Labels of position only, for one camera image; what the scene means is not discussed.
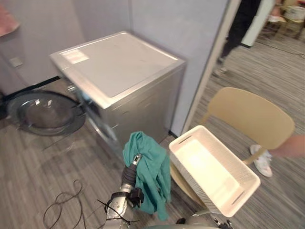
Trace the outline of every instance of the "door frame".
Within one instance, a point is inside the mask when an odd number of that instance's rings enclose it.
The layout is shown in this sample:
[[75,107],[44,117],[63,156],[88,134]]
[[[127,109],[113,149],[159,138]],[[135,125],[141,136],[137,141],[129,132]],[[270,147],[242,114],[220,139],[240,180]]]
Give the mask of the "door frame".
[[198,104],[200,102],[200,99],[203,95],[203,92],[206,88],[206,85],[207,85],[207,83],[210,79],[210,76],[212,74],[214,65],[217,61],[217,58],[222,51],[225,39],[226,39],[227,34],[230,30],[230,27],[232,25],[232,22],[234,20],[234,17],[236,15],[236,12],[237,12],[237,9],[239,7],[240,2],[241,2],[241,0],[229,0],[228,3],[227,3],[226,10],[225,10],[221,25],[219,27],[217,36],[215,38],[213,48],[210,52],[210,56],[209,56],[209,59],[206,63],[206,66],[205,66],[205,69],[203,71],[201,80],[199,82],[196,95],[193,99],[192,106],[189,110],[188,116],[187,116],[186,121],[184,123],[182,134],[185,133],[186,131],[188,131],[188,129],[191,125],[191,121],[192,121],[193,116],[196,112],[196,109],[197,109]]

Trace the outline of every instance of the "white plastic basket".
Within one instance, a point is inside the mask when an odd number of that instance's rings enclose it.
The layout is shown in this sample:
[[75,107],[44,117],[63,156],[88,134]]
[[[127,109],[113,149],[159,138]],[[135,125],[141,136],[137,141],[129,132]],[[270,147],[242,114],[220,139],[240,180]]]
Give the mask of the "white plastic basket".
[[201,125],[169,148],[171,161],[212,213],[232,217],[260,185],[259,177]]

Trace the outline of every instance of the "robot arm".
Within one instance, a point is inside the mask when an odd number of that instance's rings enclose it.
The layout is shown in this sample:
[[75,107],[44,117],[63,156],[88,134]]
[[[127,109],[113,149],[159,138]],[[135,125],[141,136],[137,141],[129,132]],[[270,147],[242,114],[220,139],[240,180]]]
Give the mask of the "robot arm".
[[136,181],[136,168],[141,160],[138,154],[129,167],[122,173],[122,184],[118,192],[112,194],[105,206],[107,221],[104,229],[127,229],[133,218],[133,207],[141,206],[144,194],[140,188],[134,188]]

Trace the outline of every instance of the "floor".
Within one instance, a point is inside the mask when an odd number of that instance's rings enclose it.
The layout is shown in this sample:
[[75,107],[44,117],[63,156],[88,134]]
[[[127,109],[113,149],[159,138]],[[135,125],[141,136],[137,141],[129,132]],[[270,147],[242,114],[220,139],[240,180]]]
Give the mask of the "floor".
[[[262,41],[291,52],[305,52],[305,44],[293,39]],[[211,77],[192,126],[199,123],[207,102],[217,90],[234,86],[262,95],[282,107],[295,120],[295,132],[304,133],[304,62],[299,56],[260,43],[252,49],[239,47],[227,60],[227,76]],[[252,143],[249,139],[215,119],[206,126],[240,158],[247,157],[247,147]],[[172,140],[169,136],[162,145],[167,147]],[[253,165],[250,168],[257,173]],[[235,229],[305,228],[305,159],[275,158],[272,168],[272,178],[258,174],[262,184],[231,219]],[[121,157],[102,147],[88,123],[66,137],[43,137],[18,130],[9,120],[1,120],[0,228],[44,228],[44,211],[60,192],[74,193],[73,181],[76,179],[83,184],[80,199],[87,228],[98,228],[104,223],[105,214],[96,199],[107,201],[111,193],[117,191],[122,169]],[[72,228],[79,210],[75,199],[69,201],[63,207],[61,220],[53,228]],[[169,218],[166,222],[160,222],[155,214],[136,211],[135,219],[141,221],[134,224],[135,228],[173,224],[200,207],[172,181],[172,201],[167,210]],[[46,216],[48,224],[58,211],[57,208],[53,215]],[[215,226],[213,216],[204,217],[210,226]]]
[[[59,81],[43,90],[71,95]],[[161,145],[167,148],[173,140],[168,136]],[[97,229],[105,223],[105,213],[96,199],[107,202],[118,191],[123,168],[122,156],[110,153],[88,122],[72,135],[45,137],[19,130],[9,120],[0,120],[0,228],[44,228],[47,207],[63,191],[74,195],[73,181],[78,179],[83,185],[80,199],[87,229]],[[141,221],[134,223],[134,227],[174,224],[201,209],[173,181],[171,196],[172,201],[166,206],[167,221],[136,210],[134,218]],[[46,215],[47,225],[52,225],[58,213],[56,206]],[[73,199],[63,206],[61,219],[53,228],[71,229],[79,215],[80,206]],[[215,226],[211,216],[205,219],[207,225]]]
[[[295,134],[305,134],[305,39],[260,37],[251,49],[238,47],[226,60],[226,76],[211,76],[191,127],[200,124],[210,99],[223,87],[236,87],[258,94],[280,106],[295,121]],[[215,118],[205,126],[239,158],[249,156],[253,142]],[[260,175],[261,186],[232,218],[236,228],[305,228],[305,158],[273,158],[272,178]]]

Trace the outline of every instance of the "wall outlet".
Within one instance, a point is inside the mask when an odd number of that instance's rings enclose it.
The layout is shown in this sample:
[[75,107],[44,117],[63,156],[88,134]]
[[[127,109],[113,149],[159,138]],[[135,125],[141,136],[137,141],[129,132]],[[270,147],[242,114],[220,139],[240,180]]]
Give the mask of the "wall outlet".
[[23,63],[22,63],[22,61],[21,61],[21,59],[20,59],[19,57],[14,57],[14,58],[11,58],[11,59],[10,59],[10,64],[11,64],[14,68],[16,68],[16,67],[22,65]]

